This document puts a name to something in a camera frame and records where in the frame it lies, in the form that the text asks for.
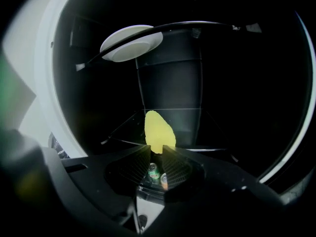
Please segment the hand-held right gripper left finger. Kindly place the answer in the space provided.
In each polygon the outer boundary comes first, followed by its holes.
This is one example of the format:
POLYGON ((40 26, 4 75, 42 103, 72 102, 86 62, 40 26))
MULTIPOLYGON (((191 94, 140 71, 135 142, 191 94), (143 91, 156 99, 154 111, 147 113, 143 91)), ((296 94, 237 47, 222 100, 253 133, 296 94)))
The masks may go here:
POLYGON ((137 233, 137 190, 150 165, 150 146, 84 158, 62 160, 62 165, 85 198, 112 221, 137 233))

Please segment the green drink can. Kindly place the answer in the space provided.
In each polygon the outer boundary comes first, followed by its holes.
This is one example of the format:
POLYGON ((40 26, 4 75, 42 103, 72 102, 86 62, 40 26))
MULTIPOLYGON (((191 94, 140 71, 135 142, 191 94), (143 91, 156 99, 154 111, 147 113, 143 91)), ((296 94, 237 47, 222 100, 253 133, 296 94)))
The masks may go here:
POLYGON ((148 175, 153 180, 157 180, 160 178, 160 172, 158 166, 155 163, 150 163, 148 168, 148 175))

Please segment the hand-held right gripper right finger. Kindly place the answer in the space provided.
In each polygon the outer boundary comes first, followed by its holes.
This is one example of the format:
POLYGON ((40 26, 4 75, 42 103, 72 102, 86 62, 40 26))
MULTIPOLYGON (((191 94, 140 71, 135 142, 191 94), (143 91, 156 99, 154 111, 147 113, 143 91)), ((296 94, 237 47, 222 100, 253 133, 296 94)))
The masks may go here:
POLYGON ((162 158, 169 189, 148 237, 288 235, 280 196, 237 165, 168 146, 162 158))

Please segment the black mini fridge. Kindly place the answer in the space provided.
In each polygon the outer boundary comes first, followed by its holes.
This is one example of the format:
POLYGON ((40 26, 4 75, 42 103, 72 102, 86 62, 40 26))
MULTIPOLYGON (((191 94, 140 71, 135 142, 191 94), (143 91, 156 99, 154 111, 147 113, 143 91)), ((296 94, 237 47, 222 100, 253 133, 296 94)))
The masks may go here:
POLYGON ((72 158, 145 145, 145 114, 179 148, 229 159, 284 193, 316 165, 316 47, 281 0, 50 0, 35 48, 40 105, 72 158), (149 28, 100 52, 112 33, 149 28), (162 32, 125 62, 102 57, 162 32))

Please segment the white plate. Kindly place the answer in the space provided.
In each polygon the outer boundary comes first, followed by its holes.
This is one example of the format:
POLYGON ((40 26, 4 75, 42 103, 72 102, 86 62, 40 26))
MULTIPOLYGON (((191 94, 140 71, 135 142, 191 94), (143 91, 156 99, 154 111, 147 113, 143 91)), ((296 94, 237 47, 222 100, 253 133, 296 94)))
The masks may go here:
MULTIPOLYGON (((133 25, 122 28, 110 36, 108 36, 102 43, 100 47, 100 52, 104 51, 108 47, 116 44, 117 42, 130 37, 133 34, 141 32, 143 30, 153 28, 150 25, 133 25)), ((135 59, 153 49, 158 47, 163 41, 162 32, 144 36, 128 42, 108 54, 104 55, 102 58, 104 60, 113 61, 113 62, 125 62, 128 60, 135 59)))

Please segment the yellow toy fruit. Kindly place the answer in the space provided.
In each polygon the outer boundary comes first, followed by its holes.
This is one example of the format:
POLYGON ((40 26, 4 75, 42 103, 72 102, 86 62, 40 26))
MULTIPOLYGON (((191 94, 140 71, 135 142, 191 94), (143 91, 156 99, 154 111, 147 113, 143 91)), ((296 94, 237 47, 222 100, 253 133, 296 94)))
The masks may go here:
POLYGON ((155 154, 163 153, 163 146, 176 146, 176 137, 172 127, 156 111, 148 111, 145 115, 145 140, 155 154))

